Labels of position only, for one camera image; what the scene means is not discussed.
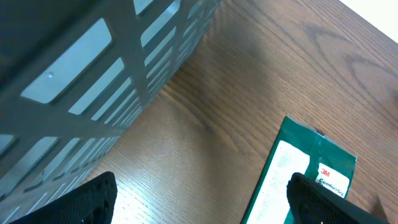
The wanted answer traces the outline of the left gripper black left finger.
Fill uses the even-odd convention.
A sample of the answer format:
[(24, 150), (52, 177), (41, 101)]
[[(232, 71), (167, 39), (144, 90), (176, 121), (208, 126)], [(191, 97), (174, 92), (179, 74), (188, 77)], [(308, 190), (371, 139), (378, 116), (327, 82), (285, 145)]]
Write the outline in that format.
[(107, 171), (12, 224), (111, 224), (117, 194)]

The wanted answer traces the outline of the green snack bag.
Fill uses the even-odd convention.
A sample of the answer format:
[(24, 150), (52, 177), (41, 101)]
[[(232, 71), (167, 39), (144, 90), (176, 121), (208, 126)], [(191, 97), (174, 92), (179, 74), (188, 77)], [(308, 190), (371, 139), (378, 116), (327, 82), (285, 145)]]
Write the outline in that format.
[(346, 198), (357, 155), (286, 116), (280, 126), (242, 223), (293, 223), (287, 184), (296, 172)]

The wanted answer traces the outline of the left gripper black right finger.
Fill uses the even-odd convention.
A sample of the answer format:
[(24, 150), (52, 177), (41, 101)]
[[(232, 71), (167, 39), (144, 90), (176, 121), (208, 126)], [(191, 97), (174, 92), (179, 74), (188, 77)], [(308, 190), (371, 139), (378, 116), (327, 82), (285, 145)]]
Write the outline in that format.
[(295, 223), (383, 224), (368, 213), (301, 173), (287, 184), (287, 200)]

